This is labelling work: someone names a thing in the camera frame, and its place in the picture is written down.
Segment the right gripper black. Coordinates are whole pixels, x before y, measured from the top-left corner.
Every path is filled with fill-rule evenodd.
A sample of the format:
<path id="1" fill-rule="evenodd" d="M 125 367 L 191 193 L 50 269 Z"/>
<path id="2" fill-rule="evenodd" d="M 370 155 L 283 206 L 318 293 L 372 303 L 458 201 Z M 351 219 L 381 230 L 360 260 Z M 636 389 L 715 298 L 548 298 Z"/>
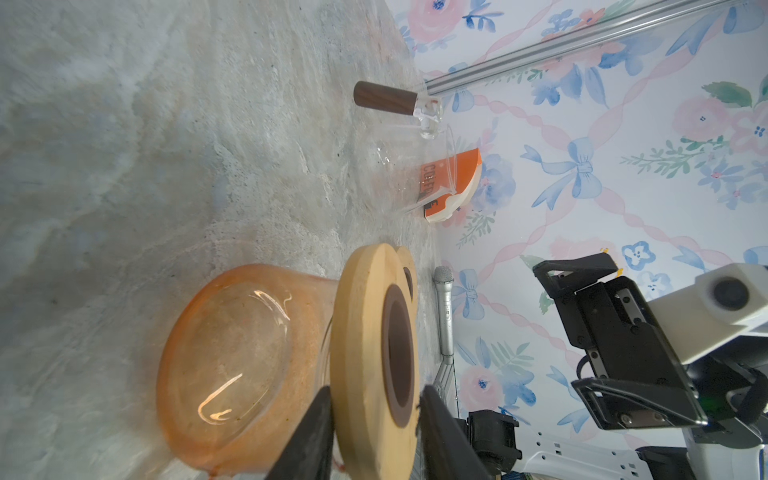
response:
<path id="1" fill-rule="evenodd" d="M 683 365 L 640 287 L 599 253 L 535 265 L 593 373 L 573 388 L 603 430 L 680 428 L 703 444 L 767 441 L 767 335 L 739 336 Z"/>

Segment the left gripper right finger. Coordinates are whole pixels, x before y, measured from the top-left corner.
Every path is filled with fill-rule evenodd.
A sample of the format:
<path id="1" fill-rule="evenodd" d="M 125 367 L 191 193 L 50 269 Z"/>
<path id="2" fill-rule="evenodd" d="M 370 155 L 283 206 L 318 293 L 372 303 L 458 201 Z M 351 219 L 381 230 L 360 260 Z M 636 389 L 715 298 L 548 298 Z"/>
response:
<path id="1" fill-rule="evenodd" d="M 466 435 L 431 385 L 425 386 L 420 395 L 419 431 L 426 479 L 490 478 Z"/>

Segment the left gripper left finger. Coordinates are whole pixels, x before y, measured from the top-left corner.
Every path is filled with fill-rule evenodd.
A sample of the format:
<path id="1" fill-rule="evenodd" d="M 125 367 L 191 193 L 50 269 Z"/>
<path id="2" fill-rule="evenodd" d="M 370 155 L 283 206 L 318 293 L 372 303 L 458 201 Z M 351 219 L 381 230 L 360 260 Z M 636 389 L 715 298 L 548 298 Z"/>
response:
<path id="1" fill-rule="evenodd" d="M 329 386 L 316 394 L 266 480 L 331 478 L 334 419 Z"/>

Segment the wooden ring lid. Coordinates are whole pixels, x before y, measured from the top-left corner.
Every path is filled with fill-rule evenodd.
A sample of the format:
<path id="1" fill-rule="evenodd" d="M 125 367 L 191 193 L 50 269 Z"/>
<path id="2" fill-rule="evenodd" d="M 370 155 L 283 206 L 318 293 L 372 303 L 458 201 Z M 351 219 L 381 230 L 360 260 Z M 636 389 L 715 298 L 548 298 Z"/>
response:
<path id="1" fill-rule="evenodd" d="M 418 280 L 410 251 L 357 249 L 338 284 L 330 392 L 338 448 L 353 479 L 406 479 L 417 448 Z"/>

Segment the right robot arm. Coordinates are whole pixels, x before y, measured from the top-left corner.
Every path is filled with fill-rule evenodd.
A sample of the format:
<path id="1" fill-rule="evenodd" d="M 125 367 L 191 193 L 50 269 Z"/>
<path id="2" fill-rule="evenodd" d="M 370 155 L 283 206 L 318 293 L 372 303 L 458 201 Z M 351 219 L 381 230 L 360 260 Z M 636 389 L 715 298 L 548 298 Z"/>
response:
<path id="1" fill-rule="evenodd" d="M 763 479 L 767 475 L 767 269 L 736 263 L 646 299 L 599 253 L 535 265 L 592 375 L 571 384 L 605 431 L 674 428 L 681 447 L 570 442 L 499 410 L 460 422 L 489 470 L 554 479 Z"/>

